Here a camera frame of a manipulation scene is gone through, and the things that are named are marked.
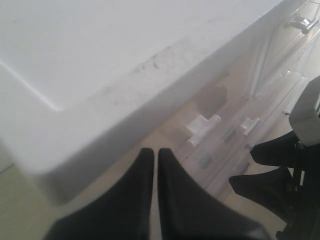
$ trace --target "black plastic object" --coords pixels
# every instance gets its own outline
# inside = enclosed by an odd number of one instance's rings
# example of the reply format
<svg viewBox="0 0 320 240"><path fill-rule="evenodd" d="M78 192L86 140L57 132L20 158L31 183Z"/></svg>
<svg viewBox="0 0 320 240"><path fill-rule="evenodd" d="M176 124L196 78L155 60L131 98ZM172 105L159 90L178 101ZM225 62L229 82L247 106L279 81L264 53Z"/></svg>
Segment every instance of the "black plastic object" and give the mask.
<svg viewBox="0 0 320 240"><path fill-rule="evenodd" d="M236 194L260 204L285 222L293 216L295 190L286 167L261 174L232 176L229 181Z"/></svg>
<svg viewBox="0 0 320 240"><path fill-rule="evenodd" d="M163 240L270 239L260 224L204 191L167 148L159 151L158 201Z"/></svg>
<svg viewBox="0 0 320 240"><path fill-rule="evenodd" d="M250 154L258 164L296 168L299 154L297 154L295 144L298 141L296 134L291 131L274 140L256 145Z"/></svg>
<svg viewBox="0 0 320 240"><path fill-rule="evenodd" d="M147 240L154 152L143 148L125 175L85 208L58 220L45 240Z"/></svg>

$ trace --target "metal handle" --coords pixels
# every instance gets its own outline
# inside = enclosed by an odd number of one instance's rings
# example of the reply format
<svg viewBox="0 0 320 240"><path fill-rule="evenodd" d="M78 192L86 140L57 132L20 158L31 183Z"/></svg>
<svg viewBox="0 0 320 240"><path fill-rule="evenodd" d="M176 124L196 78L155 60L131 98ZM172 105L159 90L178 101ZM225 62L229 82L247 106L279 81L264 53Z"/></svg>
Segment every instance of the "metal handle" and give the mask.
<svg viewBox="0 0 320 240"><path fill-rule="evenodd" d="M319 19L309 20L307 18L296 16L289 22L291 27L302 30L302 34L308 34L319 23Z"/></svg>

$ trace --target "beige floor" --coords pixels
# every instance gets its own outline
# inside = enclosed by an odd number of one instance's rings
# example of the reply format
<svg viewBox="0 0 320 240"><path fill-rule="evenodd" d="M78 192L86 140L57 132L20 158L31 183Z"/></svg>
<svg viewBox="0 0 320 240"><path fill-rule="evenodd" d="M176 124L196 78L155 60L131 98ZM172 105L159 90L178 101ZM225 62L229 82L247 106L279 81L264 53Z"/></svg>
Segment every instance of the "beige floor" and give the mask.
<svg viewBox="0 0 320 240"><path fill-rule="evenodd" d="M305 76L320 75L320 41L306 66ZM290 130L287 117L277 123L267 139L273 139ZM247 174L267 172L271 167L253 163ZM262 223L274 236L283 229L284 222L258 204L231 192L224 200L230 208ZM40 240L56 215L49 205L30 187L15 166L0 173L0 240Z"/></svg>

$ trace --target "plastic drawer unit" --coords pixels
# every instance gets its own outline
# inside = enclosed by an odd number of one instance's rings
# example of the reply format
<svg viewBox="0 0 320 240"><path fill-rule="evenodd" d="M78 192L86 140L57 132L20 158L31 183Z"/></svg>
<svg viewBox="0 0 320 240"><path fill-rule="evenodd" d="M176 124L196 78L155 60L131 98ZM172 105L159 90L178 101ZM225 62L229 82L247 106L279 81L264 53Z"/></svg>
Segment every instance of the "plastic drawer unit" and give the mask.
<svg viewBox="0 0 320 240"><path fill-rule="evenodd" d="M320 33L306 0L36 2L0 9L0 144L63 215L142 147L218 197L290 113Z"/></svg>

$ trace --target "white countertop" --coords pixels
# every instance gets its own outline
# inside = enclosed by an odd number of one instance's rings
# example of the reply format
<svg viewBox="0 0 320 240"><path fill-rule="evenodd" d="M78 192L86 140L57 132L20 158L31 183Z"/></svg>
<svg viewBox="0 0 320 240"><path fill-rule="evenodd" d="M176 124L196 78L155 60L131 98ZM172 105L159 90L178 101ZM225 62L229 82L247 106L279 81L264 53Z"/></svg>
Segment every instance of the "white countertop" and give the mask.
<svg viewBox="0 0 320 240"><path fill-rule="evenodd" d="M60 204L305 0L5 0L0 143Z"/></svg>

